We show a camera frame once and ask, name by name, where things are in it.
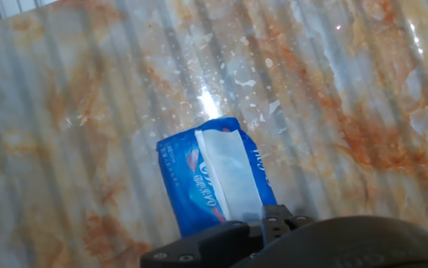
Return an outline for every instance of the marble surface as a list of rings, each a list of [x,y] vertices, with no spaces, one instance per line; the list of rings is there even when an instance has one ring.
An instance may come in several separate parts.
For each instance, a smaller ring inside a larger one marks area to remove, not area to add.
[[[280,203],[428,228],[428,1],[59,0],[0,21],[0,267],[179,238],[156,142],[233,115]]]

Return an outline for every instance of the blue tissue pack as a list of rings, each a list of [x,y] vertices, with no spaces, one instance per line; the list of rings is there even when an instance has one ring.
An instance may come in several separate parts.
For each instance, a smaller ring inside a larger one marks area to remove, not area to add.
[[[165,138],[157,151],[183,237],[226,220],[256,220],[262,205],[276,205],[257,146],[236,118],[210,120]]]

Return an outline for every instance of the orange veining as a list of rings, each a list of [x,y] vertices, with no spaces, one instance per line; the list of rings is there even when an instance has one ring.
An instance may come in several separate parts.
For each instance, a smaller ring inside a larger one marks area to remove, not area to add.
[[[355,162],[364,166],[381,170],[394,170],[410,176],[417,176],[419,183],[428,188],[428,152],[426,136],[419,137],[420,146],[413,150],[408,148],[402,140],[402,132],[413,133],[408,117],[406,116],[407,130],[399,130],[396,126],[386,127],[379,120],[365,116],[362,104],[359,103],[361,120],[355,116],[346,115],[342,110],[341,98],[323,92],[316,81],[311,80],[311,73],[305,62],[294,51],[281,49],[281,56],[286,67],[296,75],[300,81],[308,86],[312,93],[327,98],[317,98],[324,109],[324,117],[338,125],[339,136],[348,146],[337,145],[342,151],[350,155]]]
[[[110,216],[88,218],[83,241],[90,255],[103,261],[104,267],[135,264],[139,257],[150,250],[143,242],[130,238],[129,232]]]
[[[86,11],[93,13],[101,13],[107,17],[107,19],[119,19],[122,20],[125,18],[124,13],[119,11],[109,2],[103,3],[99,0],[59,0],[53,3],[55,7],[81,7]]]

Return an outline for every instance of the blue packaging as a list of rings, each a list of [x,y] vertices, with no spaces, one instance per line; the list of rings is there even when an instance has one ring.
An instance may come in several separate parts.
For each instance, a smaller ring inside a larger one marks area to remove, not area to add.
[[[263,205],[276,205],[257,146],[233,117],[210,120],[157,143],[159,166],[181,235],[194,235],[226,221],[196,140],[196,130],[238,130]]]

